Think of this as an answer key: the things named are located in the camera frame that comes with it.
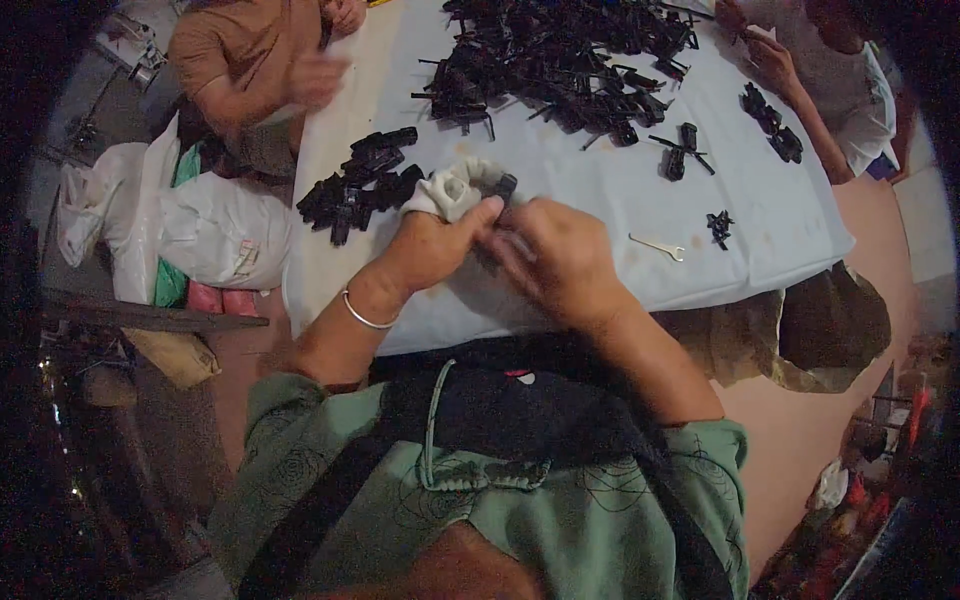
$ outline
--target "pink bag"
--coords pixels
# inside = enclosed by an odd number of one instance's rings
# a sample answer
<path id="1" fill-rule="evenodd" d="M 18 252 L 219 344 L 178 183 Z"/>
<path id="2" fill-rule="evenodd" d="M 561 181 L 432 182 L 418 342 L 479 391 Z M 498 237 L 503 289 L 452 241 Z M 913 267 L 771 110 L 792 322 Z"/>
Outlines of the pink bag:
<path id="1" fill-rule="evenodd" d="M 253 294 L 253 290 L 224 290 L 224 310 L 228 315 L 259 317 Z"/>
<path id="2" fill-rule="evenodd" d="M 224 312 L 223 290 L 190 279 L 186 289 L 186 307 L 205 313 L 222 314 Z"/>

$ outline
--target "brown shirt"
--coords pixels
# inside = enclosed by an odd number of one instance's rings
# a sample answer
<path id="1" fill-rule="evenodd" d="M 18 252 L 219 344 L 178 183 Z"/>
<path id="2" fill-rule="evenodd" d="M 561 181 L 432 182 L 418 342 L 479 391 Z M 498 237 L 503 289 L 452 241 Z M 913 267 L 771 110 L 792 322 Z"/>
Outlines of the brown shirt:
<path id="1" fill-rule="evenodd" d="M 287 67 L 318 48 L 322 0 L 199 0 L 177 21 L 168 58 L 193 100 L 229 75 L 238 91 L 281 93 Z"/>

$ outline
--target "green plastic bag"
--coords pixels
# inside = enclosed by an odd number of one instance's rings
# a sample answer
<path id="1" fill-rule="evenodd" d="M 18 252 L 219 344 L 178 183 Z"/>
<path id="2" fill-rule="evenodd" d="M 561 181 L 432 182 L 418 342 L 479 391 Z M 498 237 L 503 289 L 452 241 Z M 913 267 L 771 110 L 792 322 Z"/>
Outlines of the green plastic bag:
<path id="1" fill-rule="evenodd" d="M 180 162 L 174 175 L 174 187 L 190 181 L 200 174 L 200 144 L 190 147 Z M 186 275 L 177 267 L 160 258 L 156 266 L 156 287 L 154 288 L 154 306 L 179 308 L 186 303 Z"/>

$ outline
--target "green shirt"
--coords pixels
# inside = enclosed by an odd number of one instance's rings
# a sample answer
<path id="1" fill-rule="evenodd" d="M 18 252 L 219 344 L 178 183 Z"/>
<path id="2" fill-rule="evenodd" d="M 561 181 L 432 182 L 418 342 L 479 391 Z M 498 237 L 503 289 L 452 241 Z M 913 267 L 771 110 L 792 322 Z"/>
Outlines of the green shirt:
<path id="1" fill-rule="evenodd" d="M 244 461 L 209 523 L 215 556 L 234 589 L 274 526 L 330 461 L 371 431 L 383 389 L 327 397 L 316 382 L 287 373 L 251 388 Z M 667 429 L 666 437 L 680 480 L 676 493 L 726 567 L 734 596 L 746 598 L 743 427 L 730 420 L 695 422 Z M 633 458 L 550 469 L 531 492 L 429 492 L 418 478 L 421 449 L 394 445 L 327 533 L 301 590 L 395 577 L 448 524 L 465 519 L 502 552 L 541 570 L 553 597 L 682 598 L 673 532 Z M 487 473 L 506 468 L 489 457 L 440 448 L 433 461 L 436 472 L 453 479 L 466 467 Z"/>

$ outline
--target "white rag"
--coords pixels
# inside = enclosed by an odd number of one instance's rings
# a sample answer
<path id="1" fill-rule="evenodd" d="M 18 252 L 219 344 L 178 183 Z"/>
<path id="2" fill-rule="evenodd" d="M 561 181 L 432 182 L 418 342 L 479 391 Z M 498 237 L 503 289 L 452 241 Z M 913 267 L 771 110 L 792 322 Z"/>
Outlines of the white rag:
<path id="1" fill-rule="evenodd" d="M 494 187 L 505 173 L 491 160 L 467 156 L 462 162 L 435 172 L 429 180 L 420 180 L 413 198 L 404 203 L 400 214 L 419 210 L 455 223 L 483 200 L 480 187 Z M 516 192 L 510 202 L 520 202 Z"/>

